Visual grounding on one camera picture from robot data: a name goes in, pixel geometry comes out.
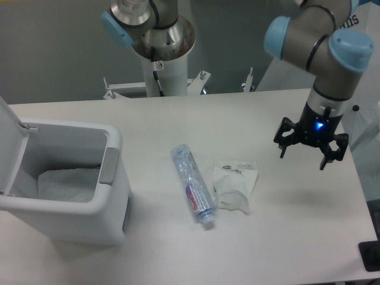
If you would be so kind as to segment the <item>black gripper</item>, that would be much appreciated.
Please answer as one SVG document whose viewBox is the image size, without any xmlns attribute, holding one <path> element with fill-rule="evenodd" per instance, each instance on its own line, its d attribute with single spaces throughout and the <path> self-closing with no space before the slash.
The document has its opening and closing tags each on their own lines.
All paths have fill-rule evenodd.
<svg viewBox="0 0 380 285">
<path fill-rule="evenodd" d="M 284 157 L 288 146 L 301 143 L 319 147 L 324 155 L 320 170 L 324 170 L 334 160 L 342 161 L 349 145 L 349 135 L 335 133 L 341 118 L 342 115 L 333 115 L 331 106 L 323 107 L 320 113 L 313 110 L 308 103 L 305 104 L 298 123 L 284 117 L 274 137 L 274 142 L 281 150 L 280 158 Z"/>
</svg>

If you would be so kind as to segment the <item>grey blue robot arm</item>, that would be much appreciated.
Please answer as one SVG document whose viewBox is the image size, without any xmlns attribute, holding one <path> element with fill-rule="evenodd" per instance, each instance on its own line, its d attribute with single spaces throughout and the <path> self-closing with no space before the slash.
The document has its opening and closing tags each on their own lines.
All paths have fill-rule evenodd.
<svg viewBox="0 0 380 285">
<path fill-rule="evenodd" d="M 274 142 L 281 151 L 299 143 L 320 149 L 321 167 L 345 155 L 349 136 L 335 130 L 374 50 L 368 35 L 341 28 L 358 4 L 301 1 L 297 18 L 277 17 L 264 37 L 267 53 L 315 76 L 299 121 L 284 118 Z M 176 1 L 113 1 L 101 21 L 115 42 L 141 58 L 148 96 L 190 93 L 187 56 L 195 32 Z"/>
</svg>

